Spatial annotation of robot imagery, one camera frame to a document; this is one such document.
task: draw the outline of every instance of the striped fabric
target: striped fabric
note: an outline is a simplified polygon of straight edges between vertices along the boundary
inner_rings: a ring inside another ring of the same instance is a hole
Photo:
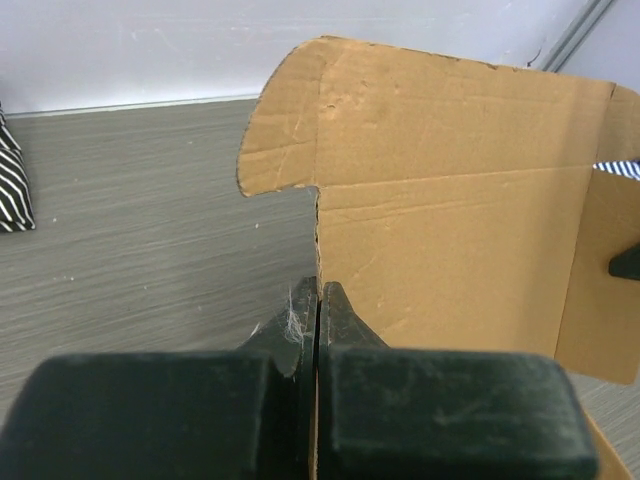
[[[602,170],[603,172],[640,180],[640,159],[631,162],[596,163],[594,168]]]
[[[0,106],[0,232],[35,227],[22,151],[7,129]]]

